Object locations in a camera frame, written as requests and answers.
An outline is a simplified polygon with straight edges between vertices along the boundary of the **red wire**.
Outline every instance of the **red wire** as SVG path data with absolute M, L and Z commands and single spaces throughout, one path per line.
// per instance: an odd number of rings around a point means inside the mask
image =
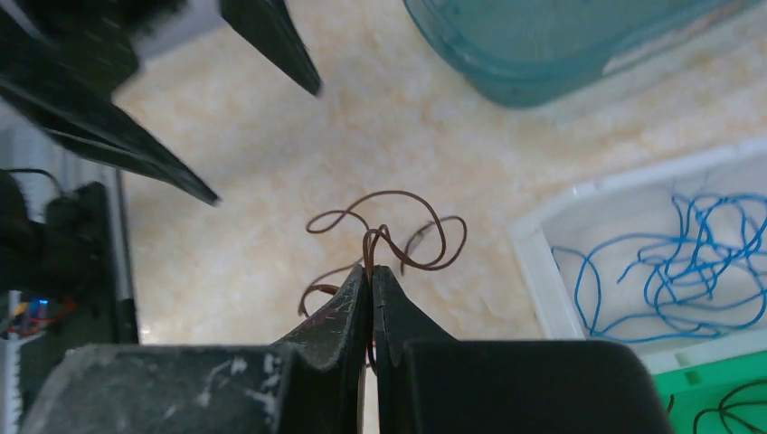
M 65 298 L 64 299 L 64 309 L 61 312 L 59 312 L 59 314 L 56 315 L 55 317 L 53 317 L 53 318 L 30 318 L 30 319 L 31 319 L 31 321 L 33 323 L 38 324 L 38 325 L 39 324 L 54 324 L 54 323 L 57 323 L 57 322 L 61 321 L 62 318 L 64 318 L 66 315 L 68 315 L 71 311 L 73 311 L 76 308 L 77 308 L 77 303 L 72 301 L 70 298 Z M 41 327 L 35 327 L 32 330 L 26 330 L 26 331 L 19 330 L 19 331 L 16 331 L 16 329 L 14 327 L 8 327 L 8 333 L 13 333 L 13 334 L 19 335 L 21 337 L 25 337 L 25 336 L 29 336 L 29 335 L 34 335 L 35 333 L 38 333 L 41 330 L 42 330 Z

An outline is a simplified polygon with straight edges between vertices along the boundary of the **green container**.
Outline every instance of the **green container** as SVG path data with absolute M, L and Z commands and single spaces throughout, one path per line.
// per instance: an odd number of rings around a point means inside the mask
M 662 373 L 655 381 L 665 404 L 673 396 L 668 418 L 677 434 L 767 432 L 767 352 Z M 728 393 L 755 382 L 759 383 L 741 389 L 724 404 L 733 417 L 716 410 Z M 706 409 L 712 410 L 698 417 L 695 430 L 696 416 Z M 749 429 L 736 418 L 760 430 Z

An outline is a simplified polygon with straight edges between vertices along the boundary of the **beige marble tabletop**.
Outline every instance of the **beige marble tabletop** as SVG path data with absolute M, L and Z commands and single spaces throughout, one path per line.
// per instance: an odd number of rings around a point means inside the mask
M 144 343 L 282 336 L 300 321 L 307 283 L 360 254 L 357 225 L 312 236 L 306 221 L 393 188 L 469 224 L 454 266 L 408 273 L 408 295 L 459 338 L 537 337 L 510 222 L 574 182 L 767 132 L 765 7 L 566 99 L 518 111 L 483 100 L 441 61 L 399 0 L 289 6 L 325 81 L 320 99 L 228 28 L 151 62 L 119 98 L 223 197 L 212 208 L 128 177 Z M 361 213 L 388 223 L 399 241 L 428 220 L 401 198 Z M 447 230 L 454 247 L 458 228 Z M 435 248 L 427 239 L 418 255 Z M 377 432 L 374 381 L 366 403 L 365 432 Z

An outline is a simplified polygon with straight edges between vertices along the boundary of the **white plastic tray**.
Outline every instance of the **white plastic tray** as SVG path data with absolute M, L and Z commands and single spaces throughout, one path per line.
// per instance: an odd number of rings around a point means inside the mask
M 583 260 L 557 254 L 554 261 L 553 246 L 588 253 L 601 242 L 628 232 L 678 232 L 672 194 L 699 193 L 767 195 L 767 137 L 575 185 L 517 221 L 511 228 L 511 237 L 546 337 L 590 338 L 573 296 Z M 712 228 L 714 224 L 719 232 L 737 236 L 741 220 L 723 218 L 713 222 Z M 620 283 L 620 290 L 616 284 L 623 270 L 637 258 L 637 252 L 638 247 L 628 242 L 611 248 L 609 254 L 598 259 L 594 257 L 602 284 L 601 318 L 607 323 L 642 309 L 651 311 L 644 303 L 642 291 L 647 274 L 629 273 Z M 762 262 L 762 269 L 767 271 L 767 260 Z M 723 286 L 718 289 L 720 294 L 738 296 L 742 291 L 753 291 L 752 280 L 746 285 L 750 277 L 745 272 L 738 275 L 737 269 L 732 273 L 729 269 L 726 273 L 727 279 L 719 283 Z M 593 278 L 585 274 L 581 284 L 582 306 L 589 297 L 585 292 L 595 293 L 594 288 Z M 758 307 L 724 311 L 717 319 L 753 317 L 753 309 Z M 631 338 L 633 332 L 637 336 L 653 335 L 663 326 L 660 321 L 655 324 L 641 320 L 626 323 L 621 330 L 628 330 L 626 337 Z M 715 362 L 767 350 L 767 315 L 746 330 L 716 339 L 675 337 L 629 346 L 653 374 Z

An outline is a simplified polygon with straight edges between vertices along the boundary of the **tangled brown wire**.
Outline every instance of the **tangled brown wire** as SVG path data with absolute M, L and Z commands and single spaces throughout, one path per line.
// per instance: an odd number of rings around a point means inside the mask
M 389 227 L 387 225 L 382 224 L 377 229 L 371 228 L 370 225 L 367 223 L 367 221 L 360 214 L 358 214 L 357 212 L 354 212 L 354 208 L 359 206 L 361 203 L 366 202 L 374 197 L 386 196 L 386 195 L 400 195 L 400 196 L 410 197 L 418 201 L 419 203 L 421 203 L 423 206 L 425 206 L 426 209 L 429 211 L 429 214 L 431 215 L 431 222 L 420 227 L 420 229 L 417 230 L 410 237 L 410 239 L 408 239 L 407 243 L 405 244 L 404 250 L 401 250 L 399 247 L 397 247 L 396 243 L 394 243 L 394 241 L 392 240 L 391 233 L 389 232 Z M 330 216 L 330 215 L 337 215 L 337 217 L 330 224 L 328 224 L 328 226 L 321 229 L 313 228 L 313 226 L 319 220 L 326 218 L 327 216 Z M 455 260 L 458 258 L 461 251 L 463 250 L 463 247 L 466 245 L 466 238 L 468 235 L 468 227 L 466 225 L 466 221 L 464 221 L 458 215 L 451 215 L 448 217 L 441 218 L 434 211 L 434 208 L 432 208 L 431 205 L 428 202 L 426 202 L 423 198 L 421 198 L 417 194 L 406 192 L 404 190 L 384 190 L 381 192 L 370 193 L 357 199 L 354 203 L 349 205 L 344 210 L 331 210 L 327 212 L 322 212 L 321 214 L 315 216 L 313 219 L 311 219 L 307 223 L 306 230 L 307 232 L 311 234 L 316 234 L 316 235 L 331 231 L 342 220 L 344 220 L 344 218 L 347 215 L 350 215 L 356 218 L 365 227 L 365 234 L 363 235 L 363 238 L 362 238 L 362 252 L 363 252 L 362 258 L 340 269 L 333 269 L 331 271 L 328 271 L 322 276 L 319 276 L 318 278 L 315 278 L 314 280 L 312 280 L 312 282 L 309 283 L 307 288 L 304 290 L 304 293 L 301 295 L 300 302 L 298 303 L 299 315 L 308 316 L 308 311 L 306 308 L 306 299 L 309 294 L 312 294 L 314 292 L 322 292 L 330 296 L 333 296 L 339 290 L 339 287 L 336 285 L 321 284 L 319 282 L 321 282 L 325 278 L 335 275 L 336 273 L 341 273 L 343 271 L 347 271 L 353 268 L 360 261 L 362 261 L 363 267 L 365 267 L 365 275 L 367 277 L 367 281 L 369 284 L 371 284 L 373 281 L 373 268 L 375 265 L 375 261 L 374 261 L 375 246 L 378 244 L 379 240 L 385 241 L 386 244 L 389 245 L 389 249 L 391 249 L 394 256 L 400 261 L 400 272 L 403 275 L 404 275 L 405 267 L 413 267 L 414 269 L 421 269 L 424 271 L 437 271 L 440 269 L 445 269 L 449 267 L 453 262 L 455 262 Z M 448 242 L 447 242 L 447 239 L 445 238 L 445 231 L 442 228 L 442 224 L 447 221 L 457 221 L 463 227 L 463 236 L 461 238 L 460 245 L 456 249 L 453 256 L 450 257 L 449 259 L 445 259 L 445 255 L 448 249 Z M 429 233 L 429 231 L 434 228 L 437 230 L 437 233 L 440 235 L 440 243 L 441 243 L 440 254 L 437 255 L 437 258 L 429 262 L 419 262 L 411 258 L 410 255 L 412 251 L 415 250 L 415 248 L 418 246 L 419 243 L 421 243 L 421 241 L 426 236 L 426 234 Z M 371 339 L 367 347 L 367 358 L 371 368 L 373 369 L 373 372 L 376 373 L 373 350 L 374 350 L 374 341 L 373 339 Z

